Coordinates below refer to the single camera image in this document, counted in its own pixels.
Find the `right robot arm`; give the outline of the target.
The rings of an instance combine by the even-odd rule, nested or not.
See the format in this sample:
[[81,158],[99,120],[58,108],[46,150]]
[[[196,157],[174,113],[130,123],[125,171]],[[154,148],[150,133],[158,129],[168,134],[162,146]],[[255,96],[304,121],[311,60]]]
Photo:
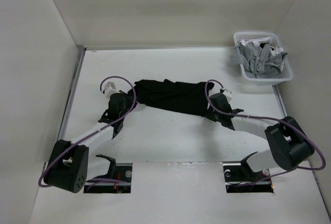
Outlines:
[[264,170],[276,167],[287,172],[295,170],[315,152],[315,148],[307,141],[307,137],[292,117],[269,120],[244,115],[242,109],[231,108],[222,92],[211,95],[207,101],[207,119],[219,122],[230,130],[260,137],[268,143],[269,149],[251,153],[240,161],[239,172],[245,180],[252,180]]

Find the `black tank top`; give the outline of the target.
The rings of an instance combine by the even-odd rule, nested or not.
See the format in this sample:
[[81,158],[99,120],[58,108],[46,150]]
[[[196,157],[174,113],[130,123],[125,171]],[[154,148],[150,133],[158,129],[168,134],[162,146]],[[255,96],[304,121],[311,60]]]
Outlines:
[[205,89],[212,90],[213,82],[172,82],[140,80],[135,83],[134,90],[137,102],[148,107],[184,113],[195,116],[204,116],[208,102]]

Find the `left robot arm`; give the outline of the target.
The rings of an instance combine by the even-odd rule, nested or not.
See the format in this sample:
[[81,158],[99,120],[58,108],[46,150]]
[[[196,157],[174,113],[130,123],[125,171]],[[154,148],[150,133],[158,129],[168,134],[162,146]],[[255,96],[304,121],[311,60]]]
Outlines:
[[83,189],[85,183],[89,183],[91,187],[99,183],[123,183],[120,179],[114,179],[116,176],[114,158],[97,154],[98,161],[90,162],[89,157],[98,147],[114,139],[121,132],[125,117],[136,105],[136,94],[128,95],[124,92],[112,94],[108,109],[89,132],[73,141],[58,140],[54,144],[38,185],[77,193]]

